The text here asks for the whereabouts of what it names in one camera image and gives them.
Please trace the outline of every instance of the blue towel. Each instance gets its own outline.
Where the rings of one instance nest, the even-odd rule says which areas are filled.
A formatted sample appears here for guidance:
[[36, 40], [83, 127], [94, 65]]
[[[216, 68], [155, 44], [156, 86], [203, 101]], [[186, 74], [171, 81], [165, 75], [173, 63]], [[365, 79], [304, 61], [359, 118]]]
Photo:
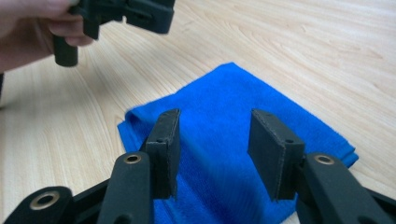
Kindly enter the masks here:
[[292, 214], [295, 201], [271, 202], [248, 155], [252, 108], [278, 116], [307, 153], [328, 153], [346, 166], [358, 159], [341, 135], [234, 63], [128, 111], [119, 125], [126, 151], [138, 150], [173, 108], [181, 110], [177, 198], [155, 201], [155, 223], [279, 223]]

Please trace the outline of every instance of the finger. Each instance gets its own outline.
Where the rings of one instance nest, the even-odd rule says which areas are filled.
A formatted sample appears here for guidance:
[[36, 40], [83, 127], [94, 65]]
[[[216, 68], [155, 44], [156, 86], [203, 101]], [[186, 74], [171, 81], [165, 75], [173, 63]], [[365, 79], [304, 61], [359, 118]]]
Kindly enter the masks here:
[[7, 35], [15, 28], [15, 24], [18, 20], [7, 20], [7, 19], [0, 19], [0, 37]]
[[72, 15], [66, 12], [60, 16], [51, 18], [50, 21], [82, 21], [82, 16]]
[[0, 38], [0, 70], [6, 71], [34, 62], [52, 52], [51, 33], [40, 20], [24, 19], [10, 35]]
[[64, 14], [78, 0], [2, 0], [0, 17], [52, 18]]
[[70, 46], [86, 46], [92, 43], [93, 39], [88, 36], [67, 36], [66, 43]]
[[82, 36], [83, 24], [78, 21], [53, 21], [49, 24], [49, 30], [58, 36]]

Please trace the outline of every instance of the wooden table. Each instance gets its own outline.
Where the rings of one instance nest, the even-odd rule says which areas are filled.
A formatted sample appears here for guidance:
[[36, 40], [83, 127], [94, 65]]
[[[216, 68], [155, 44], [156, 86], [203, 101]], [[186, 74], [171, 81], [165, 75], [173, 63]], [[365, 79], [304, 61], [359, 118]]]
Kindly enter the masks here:
[[[343, 135], [363, 186], [396, 198], [396, 2], [177, 0], [169, 35], [112, 22], [80, 49], [7, 72], [0, 220], [30, 193], [109, 178], [131, 107], [236, 62]], [[293, 217], [288, 222], [297, 222]]]

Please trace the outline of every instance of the wood grain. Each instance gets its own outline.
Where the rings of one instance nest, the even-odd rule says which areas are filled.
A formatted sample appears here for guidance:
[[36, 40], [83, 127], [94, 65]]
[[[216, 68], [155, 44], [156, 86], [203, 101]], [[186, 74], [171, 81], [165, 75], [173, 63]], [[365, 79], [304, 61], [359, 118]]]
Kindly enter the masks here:
[[[363, 186], [396, 199], [396, 2], [177, 0], [169, 35], [112, 22], [80, 49], [9, 71], [0, 109], [0, 220], [28, 194], [110, 176], [129, 108], [236, 62], [343, 135]], [[298, 222], [296, 216], [288, 223]]]

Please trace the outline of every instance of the black mechanical arm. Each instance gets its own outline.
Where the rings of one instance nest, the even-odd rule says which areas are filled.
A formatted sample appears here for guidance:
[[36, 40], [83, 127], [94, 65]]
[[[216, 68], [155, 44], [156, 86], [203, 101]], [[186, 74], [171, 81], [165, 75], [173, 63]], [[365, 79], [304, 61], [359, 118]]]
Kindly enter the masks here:
[[117, 158], [108, 180], [74, 197], [66, 187], [40, 189], [5, 224], [153, 223], [153, 200], [177, 194], [179, 115], [162, 113], [140, 150]]
[[363, 188], [337, 158], [304, 154], [304, 142], [270, 113], [252, 110], [248, 154], [273, 201], [298, 194], [303, 224], [396, 223], [396, 201]]

